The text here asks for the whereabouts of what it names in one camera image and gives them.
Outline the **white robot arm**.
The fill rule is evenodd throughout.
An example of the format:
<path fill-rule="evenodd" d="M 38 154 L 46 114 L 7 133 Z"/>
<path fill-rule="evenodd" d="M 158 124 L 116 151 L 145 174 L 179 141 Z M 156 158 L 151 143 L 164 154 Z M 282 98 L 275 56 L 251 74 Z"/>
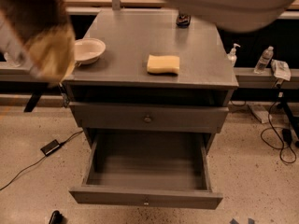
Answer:
<path fill-rule="evenodd" d="M 164 0 L 223 30 L 245 33 L 275 21 L 295 0 Z"/>

